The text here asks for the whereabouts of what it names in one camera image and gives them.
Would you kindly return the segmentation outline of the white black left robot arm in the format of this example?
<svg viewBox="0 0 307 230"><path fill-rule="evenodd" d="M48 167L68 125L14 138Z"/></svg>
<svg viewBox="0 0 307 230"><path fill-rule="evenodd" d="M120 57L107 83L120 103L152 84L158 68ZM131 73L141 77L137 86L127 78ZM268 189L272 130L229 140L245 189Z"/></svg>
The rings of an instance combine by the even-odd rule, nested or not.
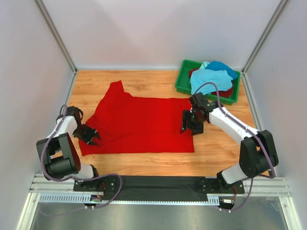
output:
<svg viewBox="0 0 307 230"><path fill-rule="evenodd" d="M56 126L45 139L36 143L43 175L47 180L64 182L73 179L78 186L96 192L101 188L99 174L93 165L82 164L72 138L95 146L100 140L98 131L82 122L83 111L63 105Z"/></svg>

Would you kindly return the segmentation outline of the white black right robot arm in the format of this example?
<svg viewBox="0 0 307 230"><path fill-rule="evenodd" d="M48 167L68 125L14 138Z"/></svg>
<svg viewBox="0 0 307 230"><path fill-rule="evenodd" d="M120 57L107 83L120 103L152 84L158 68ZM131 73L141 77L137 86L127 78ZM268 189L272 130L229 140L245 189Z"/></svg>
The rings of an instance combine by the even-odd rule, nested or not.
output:
<svg viewBox="0 0 307 230"><path fill-rule="evenodd" d="M192 135L199 135L204 132L204 123L211 123L240 146L237 164L218 172L216 178L199 181L203 192L229 193L244 179L263 176L266 171L271 171L272 177L276 176L274 167L279 164L279 159L271 132L246 125L219 101L209 102L202 93L191 96L189 102L191 109L182 112L181 133L190 130Z"/></svg>

